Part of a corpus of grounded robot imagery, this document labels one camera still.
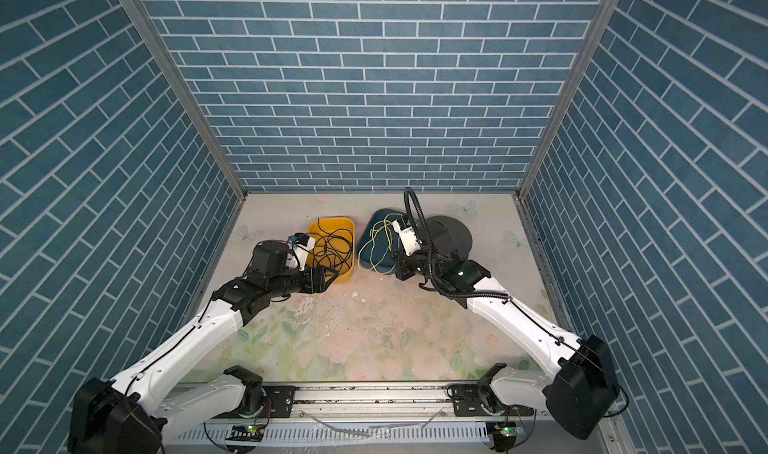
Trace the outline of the grey cable spool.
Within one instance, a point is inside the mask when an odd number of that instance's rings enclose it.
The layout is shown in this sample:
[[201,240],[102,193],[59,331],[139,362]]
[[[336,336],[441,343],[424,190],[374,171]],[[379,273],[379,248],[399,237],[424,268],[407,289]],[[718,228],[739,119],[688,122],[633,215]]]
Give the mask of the grey cable spool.
[[426,226],[434,254],[459,260],[469,258],[473,238],[463,222],[450,216],[434,215],[426,218]]

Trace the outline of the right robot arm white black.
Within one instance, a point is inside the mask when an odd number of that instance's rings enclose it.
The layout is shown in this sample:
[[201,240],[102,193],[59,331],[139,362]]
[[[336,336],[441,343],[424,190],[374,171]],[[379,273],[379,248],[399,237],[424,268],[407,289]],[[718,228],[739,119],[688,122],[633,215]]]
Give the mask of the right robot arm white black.
[[395,275],[407,280],[421,274],[432,288],[486,319],[522,347],[541,369],[521,371],[495,364],[477,382],[477,399],[491,415],[522,406],[546,411],[572,436],[585,440],[623,389],[607,344],[592,335],[583,339],[510,294],[481,264],[453,258],[448,268],[429,265],[427,254],[392,253]]

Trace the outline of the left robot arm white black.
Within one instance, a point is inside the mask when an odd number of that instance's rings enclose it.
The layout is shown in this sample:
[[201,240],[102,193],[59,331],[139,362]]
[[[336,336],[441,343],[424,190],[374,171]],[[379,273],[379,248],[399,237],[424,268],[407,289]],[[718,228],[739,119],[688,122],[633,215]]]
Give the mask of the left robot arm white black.
[[239,365],[185,394],[169,394],[213,348],[272,302],[330,287],[339,271],[308,264],[314,244],[309,235],[259,242],[244,273],[215,290],[165,342],[111,379],[85,382],[73,398],[68,451],[160,453],[167,442],[219,414],[258,417],[269,411],[262,377]]

